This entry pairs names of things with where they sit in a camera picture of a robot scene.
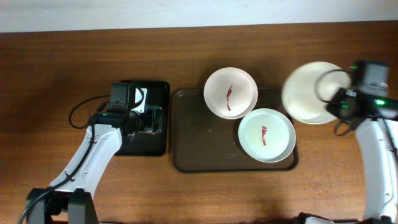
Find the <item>white plate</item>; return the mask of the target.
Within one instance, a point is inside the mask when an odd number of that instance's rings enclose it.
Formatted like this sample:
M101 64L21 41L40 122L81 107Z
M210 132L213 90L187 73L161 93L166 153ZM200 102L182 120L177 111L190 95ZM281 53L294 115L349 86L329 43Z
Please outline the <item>white plate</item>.
M282 88L282 104L288 114L307 124L326 124L335 116L325 109L339 88L351 85L349 75L329 62L310 62L294 70Z

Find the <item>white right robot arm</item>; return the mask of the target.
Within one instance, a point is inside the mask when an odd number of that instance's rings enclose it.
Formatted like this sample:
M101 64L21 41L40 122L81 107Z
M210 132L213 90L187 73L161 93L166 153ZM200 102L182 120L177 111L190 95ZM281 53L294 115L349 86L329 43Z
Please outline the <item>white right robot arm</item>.
M349 126L360 146L366 183L364 219L397 223L397 101L383 88L334 88L324 98L318 87L300 91L286 105L297 119L305 109L320 109Z

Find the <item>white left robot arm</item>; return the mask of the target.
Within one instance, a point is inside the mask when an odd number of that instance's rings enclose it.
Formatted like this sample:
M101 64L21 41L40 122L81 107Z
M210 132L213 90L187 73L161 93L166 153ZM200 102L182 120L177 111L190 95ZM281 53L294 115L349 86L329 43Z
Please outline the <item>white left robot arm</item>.
M167 83L113 83L62 173L45 189L29 193L19 223L51 223L68 213L69 223L97 223L93 197L113 156L161 156L167 147L170 87Z

